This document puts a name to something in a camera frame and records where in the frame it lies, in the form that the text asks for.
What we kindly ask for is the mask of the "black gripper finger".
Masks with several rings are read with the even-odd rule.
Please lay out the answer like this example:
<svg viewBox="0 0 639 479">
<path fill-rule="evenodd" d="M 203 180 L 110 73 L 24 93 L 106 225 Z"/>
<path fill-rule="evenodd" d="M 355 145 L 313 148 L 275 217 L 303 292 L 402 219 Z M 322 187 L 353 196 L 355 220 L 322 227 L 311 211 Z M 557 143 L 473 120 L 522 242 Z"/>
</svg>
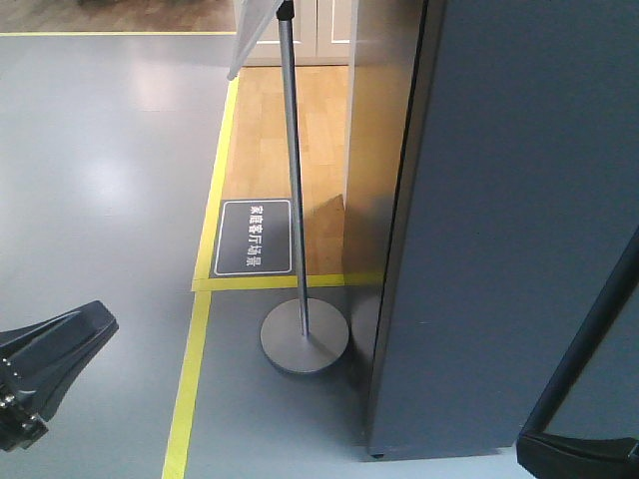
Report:
<svg viewBox="0 0 639 479">
<path fill-rule="evenodd" d="M 49 421 L 80 372 L 116 333 L 99 300 L 1 333 L 1 384 L 30 415 Z"/>
</svg>

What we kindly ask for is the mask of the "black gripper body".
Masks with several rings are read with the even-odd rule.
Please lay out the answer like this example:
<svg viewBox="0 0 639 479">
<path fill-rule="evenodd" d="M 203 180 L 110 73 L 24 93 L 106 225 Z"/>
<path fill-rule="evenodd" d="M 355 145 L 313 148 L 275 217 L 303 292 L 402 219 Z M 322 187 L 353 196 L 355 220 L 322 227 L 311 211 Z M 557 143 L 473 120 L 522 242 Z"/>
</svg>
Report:
<svg viewBox="0 0 639 479">
<path fill-rule="evenodd" d="M 17 448 L 28 449 L 48 431 L 46 422 L 37 413 L 29 412 L 18 400 L 17 389 L 10 382 L 19 374 L 11 362 L 1 359 L 1 449 L 11 452 Z"/>
</svg>

